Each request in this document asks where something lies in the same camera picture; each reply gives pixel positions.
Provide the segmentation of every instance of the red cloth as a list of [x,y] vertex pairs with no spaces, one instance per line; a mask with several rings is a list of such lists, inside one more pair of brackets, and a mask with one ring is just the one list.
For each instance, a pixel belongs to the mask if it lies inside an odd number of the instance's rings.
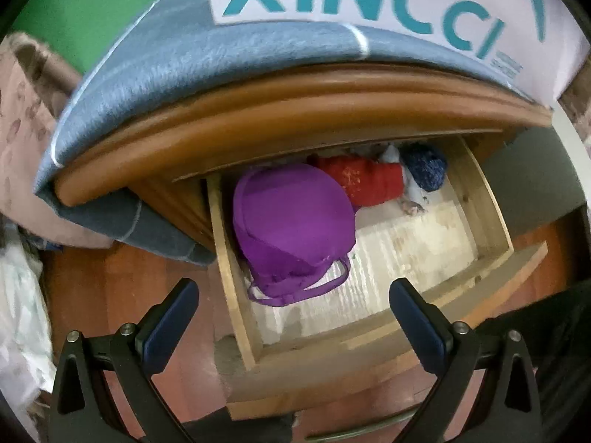
[[376,163],[368,158],[308,158],[308,163],[328,173],[347,193],[353,206],[372,207],[399,198],[404,192],[403,167],[399,163]]

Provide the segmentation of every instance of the wooden floor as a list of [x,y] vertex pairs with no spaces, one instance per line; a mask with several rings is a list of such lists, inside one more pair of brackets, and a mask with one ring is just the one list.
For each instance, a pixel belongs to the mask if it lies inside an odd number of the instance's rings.
[[[504,308],[525,305],[587,278],[589,254],[577,212],[514,241],[516,248],[546,241],[549,254]],[[108,251],[67,248],[45,253],[44,285],[48,295],[55,352],[73,329],[85,336],[113,333],[125,322],[137,322],[159,303],[181,277],[194,279],[201,292],[197,315],[163,374],[154,381],[179,420],[199,419],[225,405],[213,363],[213,342],[231,332],[215,265],[202,269],[165,260],[124,244]],[[116,381],[114,397],[132,435],[142,435]],[[382,386],[303,411],[295,441],[311,433],[360,425],[420,402],[433,384],[421,368],[407,371]],[[351,443],[391,442],[399,427],[349,440]]]

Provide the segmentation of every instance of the bag strap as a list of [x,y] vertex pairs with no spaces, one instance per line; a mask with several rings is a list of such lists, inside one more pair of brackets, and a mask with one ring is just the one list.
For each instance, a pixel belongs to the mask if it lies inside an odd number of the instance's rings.
[[276,308],[280,308],[282,306],[287,306],[292,303],[297,303],[299,301],[324,295],[329,291],[332,291],[333,289],[337,288],[338,286],[341,286],[343,283],[345,283],[345,281],[347,281],[347,278],[349,277],[349,272],[351,271],[351,263],[349,261],[349,258],[347,256],[344,256],[342,258],[339,258],[337,261],[340,261],[344,267],[343,274],[335,278],[334,280],[326,282],[323,285],[316,286],[314,288],[298,290],[289,295],[276,296],[275,298],[258,298],[254,294],[253,285],[251,285],[248,288],[248,297],[251,300],[256,301],[257,303],[260,303],[261,305],[274,306]]

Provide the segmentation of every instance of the purple backpack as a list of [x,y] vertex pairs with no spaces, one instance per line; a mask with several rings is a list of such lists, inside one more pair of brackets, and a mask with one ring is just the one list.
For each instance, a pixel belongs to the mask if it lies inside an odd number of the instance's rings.
[[[322,170],[305,164],[253,169],[236,186],[233,210],[236,237],[252,272],[253,301],[286,306],[347,280],[355,213],[345,191]],[[336,260],[343,274],[309,288]],[[257,298],[255,286],[268,298]]]

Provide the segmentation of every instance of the green surface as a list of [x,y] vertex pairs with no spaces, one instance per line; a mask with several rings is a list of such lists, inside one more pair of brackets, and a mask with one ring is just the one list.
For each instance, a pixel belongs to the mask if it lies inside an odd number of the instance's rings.
[[13,28],[48,43],[84,73],[154,0],[30,0]]

